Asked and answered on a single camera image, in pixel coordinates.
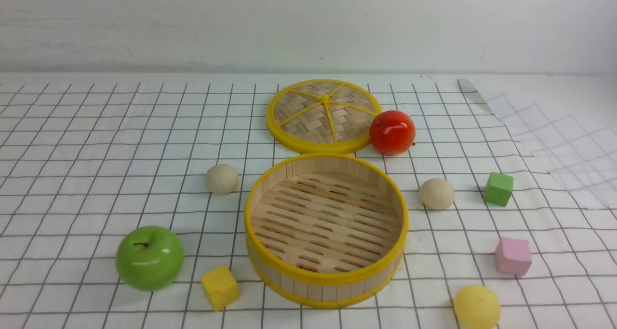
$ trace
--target crumpled paper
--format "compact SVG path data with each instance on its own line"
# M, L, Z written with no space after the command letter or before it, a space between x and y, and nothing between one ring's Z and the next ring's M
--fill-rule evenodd
M617 133L558 105L460 79L584 209L617 208Z

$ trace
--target steamer basket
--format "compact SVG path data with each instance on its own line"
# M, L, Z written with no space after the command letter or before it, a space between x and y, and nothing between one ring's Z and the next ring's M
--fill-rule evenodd
M295 152L349 154L370 144L368 129L380 112L361 87L313 79L278 92L266 109L266 124L276 141Z
M340 308L390 281L408 217L396 184L375 166L312 153L257 180L244 225L253 268L273 291L302 305Z

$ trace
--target pink cube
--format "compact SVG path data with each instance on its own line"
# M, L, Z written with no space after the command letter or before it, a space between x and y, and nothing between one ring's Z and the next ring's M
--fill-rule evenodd
M497 271L512 276L524 276L531 267L529 241L502 237L495 250Z

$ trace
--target white wall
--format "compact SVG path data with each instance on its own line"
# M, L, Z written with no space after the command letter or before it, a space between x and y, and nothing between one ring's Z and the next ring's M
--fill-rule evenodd
M617 0L0 0L0 70L616 73Z

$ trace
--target tomato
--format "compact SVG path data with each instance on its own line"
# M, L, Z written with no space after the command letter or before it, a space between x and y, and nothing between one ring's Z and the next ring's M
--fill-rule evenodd
M407 151L414 144L416 127L406 113L390 110L375 116L368 135L377 151L394 156Z

